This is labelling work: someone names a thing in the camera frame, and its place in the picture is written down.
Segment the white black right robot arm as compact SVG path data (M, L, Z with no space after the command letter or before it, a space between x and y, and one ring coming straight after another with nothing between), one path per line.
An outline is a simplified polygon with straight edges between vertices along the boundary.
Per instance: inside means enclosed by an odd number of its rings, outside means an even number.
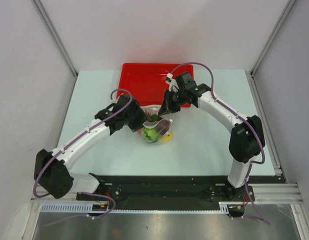
M168 73L165 81L169 88L164 92L159 115L177 113L183 104L190 104L210 114L230 133L228 149L233 161L225 185L225 195L231 201L238 200L248 189L252 166L258 163L256 157L265 157L261 119L257 115L239 114L220 100L211 86L197 84L189 72L178 76Z

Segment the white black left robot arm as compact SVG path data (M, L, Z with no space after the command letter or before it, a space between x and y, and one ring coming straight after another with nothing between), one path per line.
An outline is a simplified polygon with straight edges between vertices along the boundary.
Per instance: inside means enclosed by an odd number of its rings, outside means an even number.
M69 192L87 192L94 200L101 199L105 187L92 173L70 173L76 162L97 142L104 140L128 126L132 132L149 121L139 102L128 94L122 94L115 103L100 110L91 123L67 143L51 151L42 149L36 155L34 180L55 199Z

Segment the clear zip top bag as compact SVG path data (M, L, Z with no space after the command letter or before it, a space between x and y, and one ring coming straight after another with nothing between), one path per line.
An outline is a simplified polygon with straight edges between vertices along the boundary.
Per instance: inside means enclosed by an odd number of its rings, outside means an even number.
M137 134L147 144L164 144L173 137L173 120L171 114L159 115L161 106L157 104L142 106L150 120L142 124L142 128L137 130Z

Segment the green fake ball fruit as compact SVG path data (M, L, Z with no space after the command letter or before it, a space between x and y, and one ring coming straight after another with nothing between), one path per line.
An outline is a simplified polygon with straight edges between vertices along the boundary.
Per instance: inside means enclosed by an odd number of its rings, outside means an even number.
M141 131L141 137L146 143L154 143L158 140L158 133L155 128L144 127Z

